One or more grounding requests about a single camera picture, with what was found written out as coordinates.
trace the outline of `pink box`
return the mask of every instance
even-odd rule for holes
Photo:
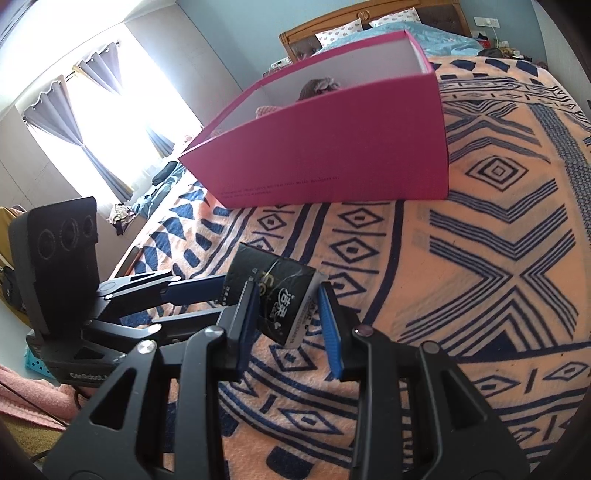
[[[323,77],[342,89],[296,102],[309,80]],[[284,108],[255,119],[264,105]],[[405,31],[334,48],[256,82],[180,160],[228,208],[439,200],[449,189],[437,78]]]

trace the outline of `black bag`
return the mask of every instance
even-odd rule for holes
[[[2,295],[8,304],[17,310],[24,310],[22,305],[21,292],[17,285],[17,275],[10,267],[0,268],[2,283]]]

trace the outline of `peach and blue blanket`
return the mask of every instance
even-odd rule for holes
[[[398,342],[441,344],[535,467],[591,377],[591,124],[527,62],[431,62],[449,144],[446,201],[227,210],[185,179],[135,273],[221,274],[239,242],[312,265],[364,323]],[[241,381],[219,386],[228,477],[346,479],[357,393],[330,373],[317,320],[296,350],[261,336]],[[404,446],[409,459],[411,440]]]

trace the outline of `window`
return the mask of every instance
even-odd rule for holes
[[[133,191],[134,202],[151,187],[152,177],[176,159],[202,126],[181,96],[137,40],[125,28],[119,39],[119,63],[125,95],[108,92],[81,74],[67,88],[72,109],[88,148]],[[175,152],[160,158],[145,132],[149,125],[175,144]],[[62,175],[82,196],[94,196],[108,216],[117,202],[82,149],[35,128],[33,136]]]

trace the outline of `blue basket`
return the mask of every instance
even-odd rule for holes
[[[33,352],[31,352],[31,349],[29,347],[27,347],[27,350],[25,351],[25,367],[27,367],[30,370],[33,370],[34,372],[37,372],[38,374],[45,375],[46,377],[51,379],[55,379],[55,377],[50,373],[45,364],[41,360],[39,360],[35,355],[33,355]]]

